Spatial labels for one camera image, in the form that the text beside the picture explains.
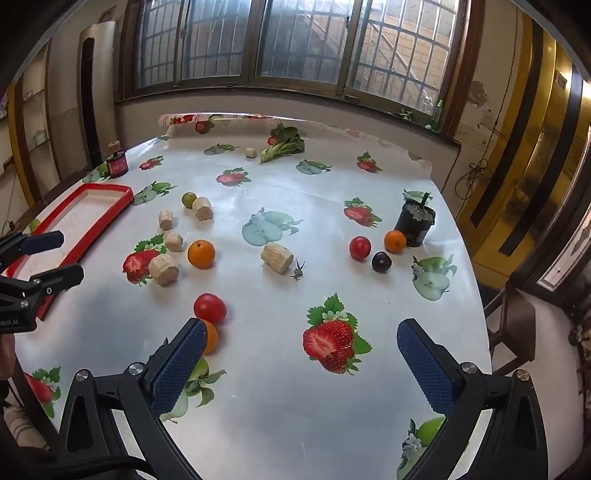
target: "red and white tray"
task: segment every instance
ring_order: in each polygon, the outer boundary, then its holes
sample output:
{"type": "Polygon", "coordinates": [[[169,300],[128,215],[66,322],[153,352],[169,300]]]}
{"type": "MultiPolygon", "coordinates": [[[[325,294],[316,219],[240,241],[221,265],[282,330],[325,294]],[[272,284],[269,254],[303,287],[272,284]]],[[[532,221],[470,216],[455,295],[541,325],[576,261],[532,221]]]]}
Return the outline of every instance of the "red and white tray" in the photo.
{"type": "MultiPolygon", "coordinates": [[[[60,248],[32,256],[23,255],[6,270],[9,277],[28,280],[32,275],[52,268],[77,263],[107,227],[133,202],[130,187],[114,184],[85,183],[70,193],[35,229],[33,235],[54,230],[64,234],[60,248]],[[77,215],[78,208],[84,215],[77,215]]],[[[39,308],[42,320],[53,295],[39,308]]]]}

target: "black cup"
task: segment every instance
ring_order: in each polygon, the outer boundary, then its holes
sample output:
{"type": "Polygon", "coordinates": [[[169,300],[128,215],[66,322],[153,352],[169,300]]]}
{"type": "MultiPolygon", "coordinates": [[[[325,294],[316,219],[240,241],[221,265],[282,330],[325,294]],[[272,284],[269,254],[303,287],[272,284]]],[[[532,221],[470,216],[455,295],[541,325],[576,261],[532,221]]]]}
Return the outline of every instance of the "black cup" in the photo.
{"type": "Polygon", "coordinates": [[[416,200],[406,199],[394,230],[404,233],[408,247],[420,247],[423,244],[425,235],[427,235],[431,225],[435,225],[435,210],[425,206],[423,207],[423,210],[425,210],[427,216],[430,216],[430,218],[417,219],[409,210],[411,205],[416,207],[421,206],[420,202],[417,202],[416,200]]]}

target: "tomato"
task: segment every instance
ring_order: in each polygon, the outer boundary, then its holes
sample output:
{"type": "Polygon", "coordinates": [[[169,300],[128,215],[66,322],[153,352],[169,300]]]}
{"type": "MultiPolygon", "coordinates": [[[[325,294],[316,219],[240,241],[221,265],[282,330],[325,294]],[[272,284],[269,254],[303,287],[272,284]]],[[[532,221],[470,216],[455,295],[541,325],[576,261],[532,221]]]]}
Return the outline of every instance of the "tomato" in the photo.
{"type": "Polygon", "coordinates": [[[203,293],[195,300],[193,313],[200,320],[219,323],[226,318],[226,305],[213,293],[203,293]]]}
{"type": "Polygon", "coordinates": [[[371,243],[367,238],[364,236],[356,236],[351,240],[351,243],[349,244],[349,253],[355,260],[361,262],[363,259],[367,258],[369,252],[371,252],[371,243]]]}

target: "window frame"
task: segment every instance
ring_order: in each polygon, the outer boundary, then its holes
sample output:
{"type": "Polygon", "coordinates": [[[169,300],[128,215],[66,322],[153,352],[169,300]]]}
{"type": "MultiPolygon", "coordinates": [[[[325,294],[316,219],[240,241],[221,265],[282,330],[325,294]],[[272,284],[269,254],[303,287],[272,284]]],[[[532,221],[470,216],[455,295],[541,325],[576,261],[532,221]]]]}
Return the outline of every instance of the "window frame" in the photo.
{"type": "MultiPolygon", "coordinates": [[[[159,93],[171,92],[199,92],[209,89],[220,88],[240,88],[256,87],[268,90],[281,90],[304,93],[325,98],[338,99],[348,105],[361,105],[381,112],[399,113],[400,110],[413,113],[413,121],[420,125],[427,125],[431,121],[431,115],[419,111],[416,108],[409,107],[403,103],[396,102],[368,92],[362,92],[347,86],[347,75],[350,68],[350,62],[353,56],[357,30],[361,24],[361,9],[363,0],[355,0],[351,12],[348,32],[343,49],[338,80],[336,84],[322,83],[314,80],[293,79],[287,77],[270,77],[258,74],[261,57],[259,50],[261,48],[261,32],[265,24],[265,7],[272,0],[252,0],[251,7],[246,24],[244,49],[242,52],[241,73],[237,76],[216,76],[204,77],[199,79],[181,79],[182,55],[184,51],[185,35],[181,32],[187,31],[187,22],[189,20],[188,5],[190,0],[181,0],[181,10],[178,16],[176,33],[176,50],[174,55],[174,75],[172,82],[159,83],[147,87],[135,87],[136,61],[139,47],[139,26],[140,15],[143,6],[149,0],[128,0],[125,10],[124,24],[121,33],[121,46],[119,51],[119,101],[132,100],[135,98],[154,95],[159,93]]],[[[461,50],[462,42],[465,41],[463,30],[465,29],[466,12],[469,12],[471,2],[478,3],[479,0],[460,0],[458,11],[456,13],[456,22],[454,25],[452,42],[449,48],[449,56],[441,88],[436,102],[444,100],[444,111],[451,108],[445,105],[445,98],[450,95],[450,84],[452,77],[457,70],[457,65],[462,62],[461,50]]]]}

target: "orange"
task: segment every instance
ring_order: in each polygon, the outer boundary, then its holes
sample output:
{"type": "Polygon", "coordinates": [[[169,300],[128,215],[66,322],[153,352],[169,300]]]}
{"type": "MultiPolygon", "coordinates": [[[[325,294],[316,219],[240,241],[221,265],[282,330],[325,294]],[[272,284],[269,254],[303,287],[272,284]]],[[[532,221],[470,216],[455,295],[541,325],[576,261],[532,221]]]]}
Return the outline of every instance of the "orange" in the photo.
{"type": "Polygon", "coordinates": [[[207,345],[203,351],[203,355],[207,355],[216,349],[218,336],[216,328],[211,323],[209,323],[207,320],[202,320],[202,322],[207,327],[207,345]]]}
{"type": "Polygon", "coordinates": [[[395,254],[401,252],[406,247],[406,237],[404,233],[399,232],[398,230],[390,230],[384,236],[384,246],[388,252],[393,252],[395,254]]]}
{"type": "Polygon", "coordinates": [[[187,250],[187,258],[194,267],[209,268],[213,265],[213,259],[216,258],[216,249],[207,240],[197,240],[187,250]]]}

